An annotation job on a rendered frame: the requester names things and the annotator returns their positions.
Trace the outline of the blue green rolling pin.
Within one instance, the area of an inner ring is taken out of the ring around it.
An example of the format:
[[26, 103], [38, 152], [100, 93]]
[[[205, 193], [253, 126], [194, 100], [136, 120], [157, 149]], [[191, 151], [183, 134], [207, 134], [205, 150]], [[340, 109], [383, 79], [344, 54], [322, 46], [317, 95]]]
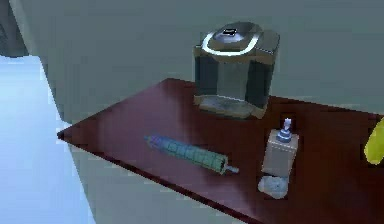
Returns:
[[186, 144], [169, 137], [150, 135], [144, 140], [149, 147], [158, 149], [167, 155], [189, 161], [223, 175], [226, 171], [238, 173], [239, 169], [228, 164], [226, 155], [209, 151], [194, 145]]

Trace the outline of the dark red wooden table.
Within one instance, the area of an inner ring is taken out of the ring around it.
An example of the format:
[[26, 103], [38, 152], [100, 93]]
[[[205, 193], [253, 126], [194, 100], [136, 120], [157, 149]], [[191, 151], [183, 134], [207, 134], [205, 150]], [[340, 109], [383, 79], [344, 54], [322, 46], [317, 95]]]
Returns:
[[[60, 139], [248, 224], [384, 224], [384, 162], [363, 153], [380, 116], [270, 97], [262, 119], [232, 120], [198, 109], [195, 86], [167, 79], [59, 132]], [[284, 119], [300, 137], [285, 198], [257, 184], [269, 133]], [[148, 147], [158, 134], [228, 156], [220, 175]]]

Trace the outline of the black and silver coffee machine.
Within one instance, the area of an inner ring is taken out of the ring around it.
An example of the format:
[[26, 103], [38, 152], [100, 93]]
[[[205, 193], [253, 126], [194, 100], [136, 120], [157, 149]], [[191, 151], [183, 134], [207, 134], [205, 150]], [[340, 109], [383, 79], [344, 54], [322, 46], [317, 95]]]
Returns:
[[261, 119], [267, 109], [280, 35], [252, 22], [208, 33], [193, 48], [194, 104], [235, 118]]

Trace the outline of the grey soap dispenser bottle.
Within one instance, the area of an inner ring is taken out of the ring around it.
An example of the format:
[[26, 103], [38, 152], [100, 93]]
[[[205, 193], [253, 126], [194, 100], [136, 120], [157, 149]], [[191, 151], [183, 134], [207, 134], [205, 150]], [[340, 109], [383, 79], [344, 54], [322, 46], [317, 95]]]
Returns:
[[290, 130], [292, 120], [286, 118], [283, 127], [272, 129], [266, 144], [262, 172], [278, 177], [290, 175], [299, 146], [299, 135]]

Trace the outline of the pale blue crumpled lump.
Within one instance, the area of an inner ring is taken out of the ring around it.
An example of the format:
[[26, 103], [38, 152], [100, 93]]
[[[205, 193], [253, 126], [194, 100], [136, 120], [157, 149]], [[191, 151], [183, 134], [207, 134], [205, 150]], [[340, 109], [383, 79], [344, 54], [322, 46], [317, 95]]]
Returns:
[[282, 199], [288, 193], [288, 177], [263, 176], [258, 183], [258, 190], [274, 199]]

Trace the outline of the yellow green fruit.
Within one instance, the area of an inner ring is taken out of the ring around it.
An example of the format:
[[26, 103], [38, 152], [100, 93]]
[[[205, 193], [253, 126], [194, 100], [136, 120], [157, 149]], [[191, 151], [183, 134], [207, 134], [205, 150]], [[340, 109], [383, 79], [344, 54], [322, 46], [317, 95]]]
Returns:
[[364, 147], [366, 160], [373, 165], [378, 165], [384, 159], [384, 118], [374, 127]]

